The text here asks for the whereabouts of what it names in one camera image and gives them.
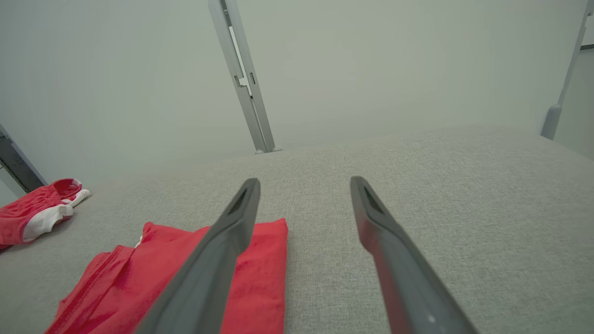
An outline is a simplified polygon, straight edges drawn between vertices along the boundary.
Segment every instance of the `red shirt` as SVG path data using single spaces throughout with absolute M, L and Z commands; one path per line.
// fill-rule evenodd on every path
M 91 261 L 46 333 L 133 333 L 207 229 L 146 223 L 138 247 Z M 285 220 L 256 224 L 237 259 L 221 333 L 283 333 L 286 257 Z

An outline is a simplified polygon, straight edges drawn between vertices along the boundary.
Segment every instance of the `gray upholstered surface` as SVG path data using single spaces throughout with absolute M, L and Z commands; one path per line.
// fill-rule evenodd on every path
M 98 252 L 134 245 L 147 220 L 209 225 L 258 177 L 257 221 L 289 225 L 285 332 L 386 333 L 351 175 L 371 183 L 482 333 L 594 330 L 594 162 L 536 135 L 471 127 L 177 163 L 92 189 L 69 222 L 0 254 L 0 332 L 42 332 Z

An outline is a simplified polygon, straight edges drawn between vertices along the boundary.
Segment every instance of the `white trim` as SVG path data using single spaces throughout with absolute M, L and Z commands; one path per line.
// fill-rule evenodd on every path
M 72 216 L 74 209 L 69 204 L 59 204 L 48 207 L 34 215 L 23 230 L 23 241 L 35 240 L 40 235 L 51 232 L 53 226 L 65 216 Z

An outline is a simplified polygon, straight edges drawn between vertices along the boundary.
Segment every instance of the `metal frame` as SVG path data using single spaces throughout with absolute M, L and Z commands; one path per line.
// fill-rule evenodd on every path
M 239 104 L 244 112 L 245 120 L 248 123 L 249 133 L 252 135 L 256 154 L 276 152 L 282 150 L 274 145 L 272 130 L 268 123 L 268 116 L 264 107 L 260 85 L 254 69 L 254 63 L 249 53 L 247 38 L 244 27 L 239 16 L 239 9 L 236 0 L 208 0 L 208 8 L 213 18 L 214 29 L 219 37 L 219 43 L 223 49 L 223 55 L 229 67 L 231 80 L 237 92 Z M 229 31 L 233 27 L 235 40 L 237 41 L 239 53 L 243 60 L 243 66 L 248 76 L 248 84 L 252 95 L 249 95 L 247 86 L 243 86 L 239 79 L 244 78 L 241 70 L 240 60 L 235 52 L 235 45 Z
M 561 89 L 561 94 L 559 95 L 559 101 L 556 105 L 552 105 L 549 108 L 548 112 L 546 113 L 545 123 L 542 125 L 541 136 L 550 140 L 555 138 L 555 133 L 557 132 L 557 126 L 559 125 L 559 120 L 561 119 L 561 111 L 563 111 L 563 101 L 565 100 L 565 94 L 567 93 L 567 88 L 569 87 L 569 82 L 571 81 L 571 75 L 573 74 L 573 68 L 576 66 L 577 56 L 582 49 L 582 41 L 584 40 L 584 35 L 586 34 L 586 20 L 588 16 L 592 15 L 593 10 L 594 0 L 589 0 L 588 4 L 586 5 L 586 12 L 584 13 L 584 17 L 582 19 L 580 32 L 577 35 L 576 45 L 573 49 L 573 55 L 571 56 L 571 61 L 569 62 L 569 69 L 567 70 L 567 75 L 565 76 L 565 82 L 563 82 L 563 88 Z

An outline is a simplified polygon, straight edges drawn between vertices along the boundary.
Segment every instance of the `red clothing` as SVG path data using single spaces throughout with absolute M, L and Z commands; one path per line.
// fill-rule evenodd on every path
M 44 210 L 56 207 L 55 212 L 50 210 L 47 214 L 41 213 L 37 217 L 36 224 L 45 225 L 40 228 L 42 230 L 49 228 L 51 231 L 55 223 L 70 218 L 74 211 L 72 206 L 63 200 L 73 200 L 82 187 L 83 185 L 75 179 L 60 179 L 0 208 L 0 249 L 32 241 L 23 238 L 23 231 L 31 219 Z M 38 236 L 39 234 L 34 234 L 30 237 L 35 239 Z
M 117 246 L 91 261 L 46 333 L 133 333 L 207 229 L 146 223 L 136 249 Z M 286 255 L 284 219 L 254 226 L 237 259 L 221 333 L 283 333 Z

